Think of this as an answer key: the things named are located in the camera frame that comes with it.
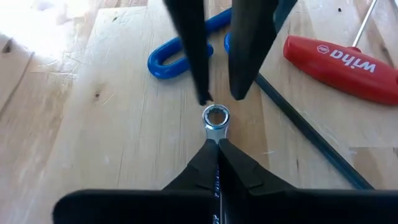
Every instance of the red screwdriver handle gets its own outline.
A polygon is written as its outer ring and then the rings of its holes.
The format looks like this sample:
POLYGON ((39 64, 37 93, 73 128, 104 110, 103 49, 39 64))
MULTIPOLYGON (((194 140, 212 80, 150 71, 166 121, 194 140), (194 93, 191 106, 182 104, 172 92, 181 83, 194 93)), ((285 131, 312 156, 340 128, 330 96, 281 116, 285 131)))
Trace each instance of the red screwdriver handle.
POLYGON ((288 36, 284 57, 314 79, 346 93, 398 105, 398 70, 356 47, 288 36))

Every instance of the blue clamp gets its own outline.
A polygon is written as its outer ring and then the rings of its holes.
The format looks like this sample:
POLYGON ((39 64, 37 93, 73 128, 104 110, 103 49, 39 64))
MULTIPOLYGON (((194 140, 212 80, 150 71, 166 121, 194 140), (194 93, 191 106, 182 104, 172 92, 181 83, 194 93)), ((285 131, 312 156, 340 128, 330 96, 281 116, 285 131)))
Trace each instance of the blue clamp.
MULTIPOLYGON (((216 32, 227 26, 231 22, 231 8, 221 12, 220 14, 208 19, 205 22, 207 35, 216 32)), ((213 47, 208 44, 208 57, 213 55, 213 47)), ((182 50, 182 44, 178 37, 166 42, 165 44, 154 50, 148 58, 148 69, 156 78, 168 79, 178 76, 179 74, 189 70, 189 63, 186 57, 177 61, 163 65, 164 61, 172 55, 182 50)))

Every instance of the wooden surface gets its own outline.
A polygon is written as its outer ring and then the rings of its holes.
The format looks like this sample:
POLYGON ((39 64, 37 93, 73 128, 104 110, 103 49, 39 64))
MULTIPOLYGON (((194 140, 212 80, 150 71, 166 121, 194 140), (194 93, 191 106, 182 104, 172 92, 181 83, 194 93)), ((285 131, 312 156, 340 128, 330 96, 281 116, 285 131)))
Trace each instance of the wooden surface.
MULTIPOLYGON (((208 17, 231 6, 205 2, 208 17)), ((260 72, 370 183, 398 189, 398 109, 322 85, 282 56, 288 34, 351 45, 370 2, 299 0, 260 72)), ((136 7, 90 5, 61 58, 37 54, 24 73, 30 54, 1 54, 0 223, 50 223, 54 203, 78 189, 161 189, 204 143, 189 72, 157 80, 146 68, 175 37, 161 1, 107 3, 136 7)), ((358 47, 397 68, 392 4, 378 2, 358 47)), ((225 33, 210 37, 210 74, 215 103, 232 114, 230 141, 296 187, 351 188, 258 86, 233 100, 225 33)))

